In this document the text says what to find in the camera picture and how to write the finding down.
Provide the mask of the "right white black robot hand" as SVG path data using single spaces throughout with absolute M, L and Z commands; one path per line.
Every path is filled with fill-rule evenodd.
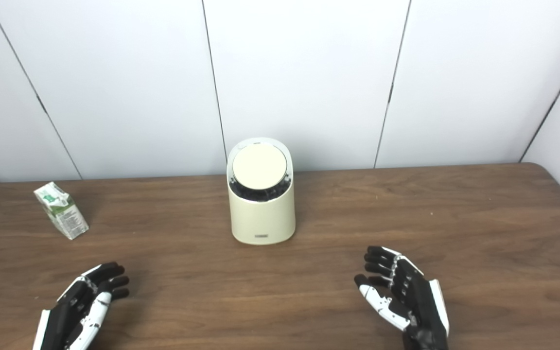
M 367 303 L 402 332 L 405 350 L 448 350 L 450 322 L 437 279 L 424 273 L 402 253 L 371 245 L 365 270 L 354 282 Z

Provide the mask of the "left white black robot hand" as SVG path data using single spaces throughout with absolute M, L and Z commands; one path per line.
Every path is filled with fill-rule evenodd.
M 34 350 L 88 350 L 112 301 L 129 296 L 124 266 L 99 264 L 76 277 L 50 310 L 43 310 Z

